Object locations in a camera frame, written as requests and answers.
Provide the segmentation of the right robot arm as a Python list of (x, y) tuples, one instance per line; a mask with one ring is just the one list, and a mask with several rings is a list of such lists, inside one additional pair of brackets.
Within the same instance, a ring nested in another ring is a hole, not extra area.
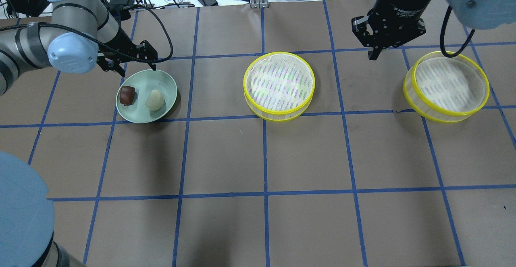
[[(369, 60), (376, 60), (382, 50), (398, 48), (426, 33), (422, 14), (431, 0), (376, 0), (365, 16), (351, 21), (353, 34), (368, 48)], [(494, 29), (515, 22), (515, 0), (446, 0), (448, 8), (441, 26), (440, 50), (445, 57), (458, 56), (471, 41), (476, 30)], [(446, 53), (444, 39), (449, 17), (455, 13), (458, 21), (470, 33), (455, 53)]]

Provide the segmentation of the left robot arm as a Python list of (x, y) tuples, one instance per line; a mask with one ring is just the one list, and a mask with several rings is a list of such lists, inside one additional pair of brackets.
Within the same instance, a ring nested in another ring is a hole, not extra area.
[[(96, 65), (125, 76), (120, 63), (160, 62), (147, 42), (134, 44), (100, 0), (47, 0), (51, 23), (1, 28), (1, 94), (24, 73), (54, 67), (83, 74)], [(70, 266), (54, 242), (54, 203), (41, 176), (26, 162), (1, 152), (2, 267)]]

